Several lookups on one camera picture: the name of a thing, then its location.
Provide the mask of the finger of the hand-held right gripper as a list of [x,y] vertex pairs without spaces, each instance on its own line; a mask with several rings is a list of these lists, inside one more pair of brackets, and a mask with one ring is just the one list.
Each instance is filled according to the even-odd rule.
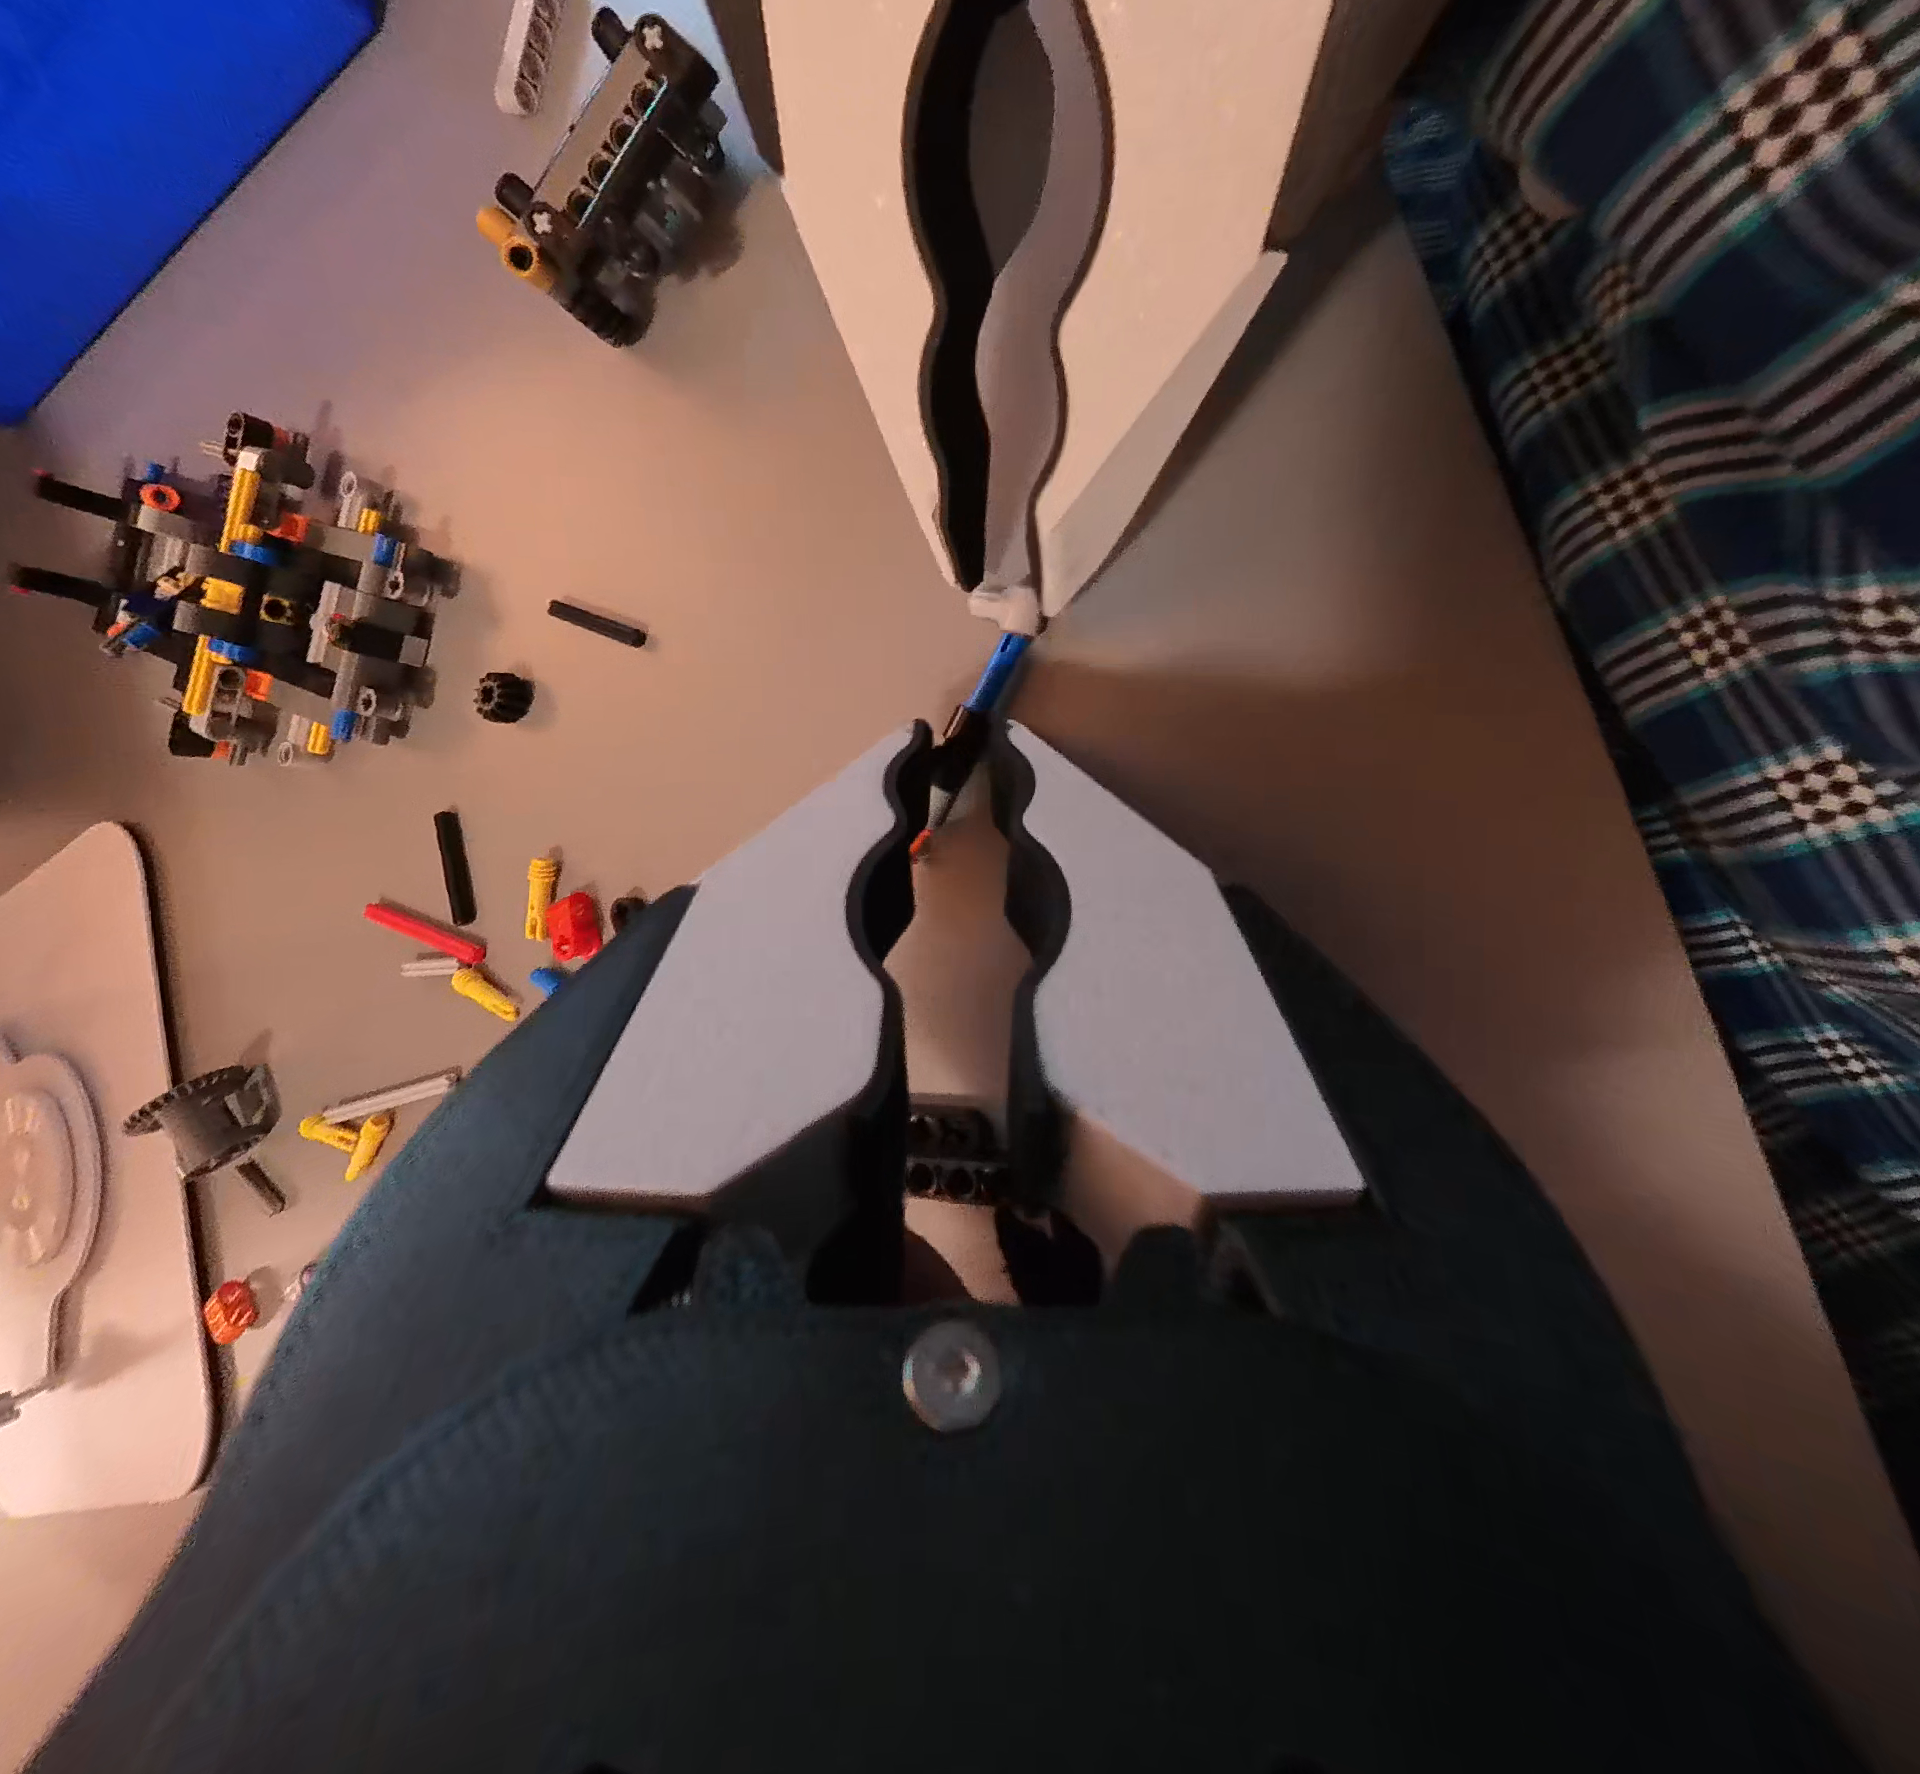
[[1444,5],[1027,2],[1051,141],[977,345],[977,586],[1059,616],[1113,558]]
[[968,586],[941,514],[951,474],[927,409],[938,291],[907,183],[941,0],[705,5],[905,503],[941,575]]

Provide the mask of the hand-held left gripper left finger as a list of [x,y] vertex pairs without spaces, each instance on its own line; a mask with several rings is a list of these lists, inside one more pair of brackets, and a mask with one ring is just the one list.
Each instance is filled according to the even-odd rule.
[[547,1167],[593,1211],[753,1226],[820,1302],[903,1271],[903,1005],[886,961],[932,735],[907,724],[699,878]]

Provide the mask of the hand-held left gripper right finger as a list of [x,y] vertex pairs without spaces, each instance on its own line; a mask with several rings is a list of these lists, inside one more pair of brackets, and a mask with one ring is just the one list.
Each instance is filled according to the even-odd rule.
[[1366,1177],[1212,870],[1010,721],[991,753],[1013,1001],[1014,1203],[1106,1273],[1139,1234],[1349,1212]]

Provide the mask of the black grey lego engine block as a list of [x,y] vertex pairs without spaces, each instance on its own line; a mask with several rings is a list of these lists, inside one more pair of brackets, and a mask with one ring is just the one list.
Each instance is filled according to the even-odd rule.
[[496,180],[476,231],[504,274],[625,350],[708,236],[726,117],[715,70],[663,15],[596,9],[590,39],[608,65],[586,104],[538,180]]

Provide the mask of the light grey lego beam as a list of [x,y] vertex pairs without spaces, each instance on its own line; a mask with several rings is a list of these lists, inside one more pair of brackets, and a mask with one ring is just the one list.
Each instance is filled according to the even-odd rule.
[[493,107],[527,118],[543,103],[569,0],[514,0],[503,30]]

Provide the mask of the red lego axle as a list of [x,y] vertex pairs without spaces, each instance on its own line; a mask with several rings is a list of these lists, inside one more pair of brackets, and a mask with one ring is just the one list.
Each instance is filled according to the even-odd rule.
[[489,946],[481,939],[388,902],[367,902],[363,919],[417,942],[428,953],[447,957],[458,967],[478,967],[489,954]]

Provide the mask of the grey lego differential gear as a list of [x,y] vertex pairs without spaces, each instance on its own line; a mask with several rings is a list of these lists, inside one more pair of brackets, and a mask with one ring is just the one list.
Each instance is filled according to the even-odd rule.
[[286,1194],[253,1159],[280,1119],[280,1096],[267,1065],[230,1065],[205,1072],[152,1098],[121,1125],[127,1138],[154,1137],[168,1144],[179,1184],[200,1184],[235,1172],[267,1215],[289,1209]]

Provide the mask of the partly built lego chassis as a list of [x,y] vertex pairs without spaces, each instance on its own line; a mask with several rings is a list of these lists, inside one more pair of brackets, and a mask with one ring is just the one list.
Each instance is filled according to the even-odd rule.
[[114,492],[35,476],[40,503],[109,526],[109,556],[97,577],[13,563],[7,583],[81,607],[105,658],[168,668],[173,756],[316,766],[407,738],[431,700],[458,567],[390,490],[309,449],[306,433],[235,411],[203,444],[203,481],[159,465]]

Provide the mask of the white base board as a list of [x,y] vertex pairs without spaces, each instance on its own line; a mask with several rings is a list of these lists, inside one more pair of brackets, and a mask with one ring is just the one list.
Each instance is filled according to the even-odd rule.
[[212,1452],[214,1396],[185,1185],[133,1110],[175,1082],[146,861],[97,824],[2,900],[2,1029],[67,1058],[105,1142],[105,1209],[66,1308],[60,1383],[2,1438],[7,1521],[189,1496]]

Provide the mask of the blue plastic bin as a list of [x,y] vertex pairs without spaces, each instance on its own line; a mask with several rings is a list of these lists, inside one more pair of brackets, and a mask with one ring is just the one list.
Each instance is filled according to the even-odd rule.
[[375,30],[375,0],[2,0],[7,425]]

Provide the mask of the person in plaid shirt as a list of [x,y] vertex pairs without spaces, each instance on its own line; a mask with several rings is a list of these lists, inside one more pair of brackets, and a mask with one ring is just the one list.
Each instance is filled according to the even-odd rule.
[[1389,133],[1915,1525],[1915,0],[1521,0]]

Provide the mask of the round clear disc mount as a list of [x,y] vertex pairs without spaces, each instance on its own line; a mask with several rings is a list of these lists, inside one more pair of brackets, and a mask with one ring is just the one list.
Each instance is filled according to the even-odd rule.
[[93,1254],[105,1142],[84,1078],[2,1042],[2,1425],[61,1380],[66,1308]]

